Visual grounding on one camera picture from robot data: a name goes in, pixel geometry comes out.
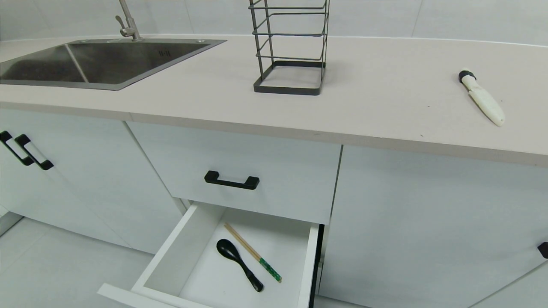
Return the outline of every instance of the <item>white knife sheath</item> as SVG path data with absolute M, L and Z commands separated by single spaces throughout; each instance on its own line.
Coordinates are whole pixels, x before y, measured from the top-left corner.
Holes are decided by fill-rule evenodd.
M 460 72 L 459 78 L 468 89 L 468 94 L 474 99 L 478 107 L 483 113 L 497 126 L 504 124 L 505 116 L 504 111 L 496 100 L 487 92 L 487 90 L 480 87 L 476 82 L 476 76 L 467 69 Z

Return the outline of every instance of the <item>drawer handle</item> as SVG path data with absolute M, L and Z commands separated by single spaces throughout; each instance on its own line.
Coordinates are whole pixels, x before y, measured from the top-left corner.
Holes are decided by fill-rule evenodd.
M 259 184 L 259 178 L 256 178 L 254 176 L 248 177 L 245 183 L 236 183 L 236 182 L 219 180 L 219 173 L 217 171 L 212 171 L 212 170 L 207 171 L 207 174 L 205 174 L 204 180 L 210 184 L 231 186 L 231 187 L 243 188 L 243 189 L 249 189 L 249 190 L 254 190 L 255 188 L 257 188 L 257 185 Z
M 30 166 L 34 163 L 34 161 L 32 160 L 32 158 L 30 158 L 29 156 L 25 157 L 25 158 L 21 158 L 19 157 L 19 155 L 17 155 L 17 153 L 15 153 L 15 151 L 7 144 L 8 140 L 10 140 L 12 138 L 12 135 L 10 133 L 8 133 L 7 131 L 3 131 L 0 133 L 0 142 L 8 148 L 8 150 L 13 154 L 13 156 L 17 157 L 17 159 L 25 166 Z
M 22 149 L 23 151 L 25 151 L 25 153 L 27 155 L 30 156 L 30 158 L 38 164 L 38 166 L 40 166 L 40 168 L 42 168 L 42 170 L 49 170 L 53 167 L 53 164 L 51 161 L 49 160 L 45 160 L 43 162 L 39 162 L 36 157 L 34 157 L 26 148 L 25 148 L 25 145 L 30 143 L 31 140 L 27 137 L 27 135 L 23 134 L 23 135 L 20 135 L 19 137 L 16 137 L 15 138 L 15 143 L 17 143 Z
M 540 254 L 543 255 L 544 259 L 548 259 L 548 242 L 544 242 L 538 246 L 538 250 L 540 251 Z

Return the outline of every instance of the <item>beige countertop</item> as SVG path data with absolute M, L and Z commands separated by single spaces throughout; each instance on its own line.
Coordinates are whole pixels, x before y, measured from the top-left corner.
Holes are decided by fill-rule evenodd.
M 228 41 L 117 92 L 3 84 L 0 108 L 548 167 L 548 142 L 541 138 L 548 128 L 545 47 L 330 37 L 322 94 L 299 96 L 253 92 L 259 69 L 252 36 L 199 37 Z M 0 61 L 75 39 L 0 42 Z M 281 49 L 308 47 L 275 42 Z M 500 102 L 503 127 L 459 83 L 463 67 Z

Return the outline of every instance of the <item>stainless steel sink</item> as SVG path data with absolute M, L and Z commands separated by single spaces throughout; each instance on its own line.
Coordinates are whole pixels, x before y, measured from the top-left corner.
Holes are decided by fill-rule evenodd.
M 120 90 L 224 41 L 87 39 L 0 63 L 0 84 Z

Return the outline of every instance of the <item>wooden chopsticks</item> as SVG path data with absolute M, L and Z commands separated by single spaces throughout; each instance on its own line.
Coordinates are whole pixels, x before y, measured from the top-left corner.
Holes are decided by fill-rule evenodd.
M 228 223 L 225 223 L 225 228 L 236 238 L 236 240 L 257 260 L 264 268 L 265 270 L 274 277 L 278 282 L 282 282 L 282 276 L 280 276 L 273 268 L 266 262 L 265 259 L 263 259 L 251 245 L 249 245 L 241 236 L 234 230 L 234 228 L 229 225 Z

